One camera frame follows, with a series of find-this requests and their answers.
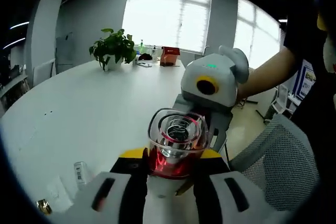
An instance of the bright window light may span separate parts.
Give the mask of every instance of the bright window light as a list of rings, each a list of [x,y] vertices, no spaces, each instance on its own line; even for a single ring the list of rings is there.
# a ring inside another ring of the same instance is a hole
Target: bright window light
[[[135,44],[202,52],[211,0],[128,0],[122,28]]]
[[[242,50],[249,67],[257,69],[280,50],[279,23],[248,0],[238,0],[234,47]]]
[[[18,27],[18,26],[23,26],[23,25],[27,25],[27,24],[29,24],[29,22],[23,22],[23,23],[21,23],[21,24],[18,24],[18,25],[12,26],[12,27],[10,28],[10,30],[11,30],[11,29],[13,29],[13,28],[15,28],[15,27]]]
[[[5,49],[6,47],[9,47],[9,46],[11,46],[11,45],[13,45],[15,43],[18,43],[19,41],[24,40],[24,39],[26,39],[26,38],[18,39],[17,41],[12,42],[12,43],[8,44],[7,46],[5,46],[3,49]]]

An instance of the person's arm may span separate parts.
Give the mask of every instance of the person's arm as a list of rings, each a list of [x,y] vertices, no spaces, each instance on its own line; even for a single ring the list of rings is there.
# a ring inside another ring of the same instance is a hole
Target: person's arm
[[[288,49],[280,52],[250,73],[246,83],[238,87],[237,101],[280,85],[298,70],[297,58]]]

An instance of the gray office chair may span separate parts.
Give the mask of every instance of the gray office chair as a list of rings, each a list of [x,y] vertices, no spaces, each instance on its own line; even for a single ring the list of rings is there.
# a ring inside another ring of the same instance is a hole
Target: gray office chair
[[[55,59],[42,63],[33,69],[33,87],[39,85],[41,82],[48,80],[53,75],[53,68],[55,67]]]
[[[307,136],[281,114],[229,165],[259,186],[277,210],[297,209],[319,179]]]

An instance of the poster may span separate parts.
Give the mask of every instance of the poster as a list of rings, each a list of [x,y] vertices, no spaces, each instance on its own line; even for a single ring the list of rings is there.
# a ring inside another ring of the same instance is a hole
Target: poster
[[[309,90],[313,86],[313,84],[316,81],[316,76],[314,72],[309,69],[304,67],[303,68],[303,76],[302,76],[302,85],[301,85],[301,90],[299,92],[299,97],[300,98],[305,98],[306,95],[308,94]]]
[[[303,60],[302,67],[298,72],[293,93],[296,98],[303,100],[316,81],[311,63]]]

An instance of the ceiling light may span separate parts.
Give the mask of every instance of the ceiling light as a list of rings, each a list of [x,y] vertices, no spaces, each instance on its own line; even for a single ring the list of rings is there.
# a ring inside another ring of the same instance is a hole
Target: ceiling light
[[[5,46],[3,49],[5,49],[6,47],[11,46],[12,44],[18,43],[19,41],[24,40],[24,39],[26,39],[26,38],[22,38],[22,39],[19,39],[19,40],[15,41],[15,42],[12,42],[12,43],[8,44],[7,46]]]
[[[27,24],[29,24],[29,22],[23,22],[23,23],[21,23],[21,24],[18,24],[18,25],[12,26],[12,27],[10,28],[10,30],[11,30],[11,29],[13,29],[13,28],[15,28],[15,27],[18,27],[18,26],[23,26],[23,25],[27,25]]]

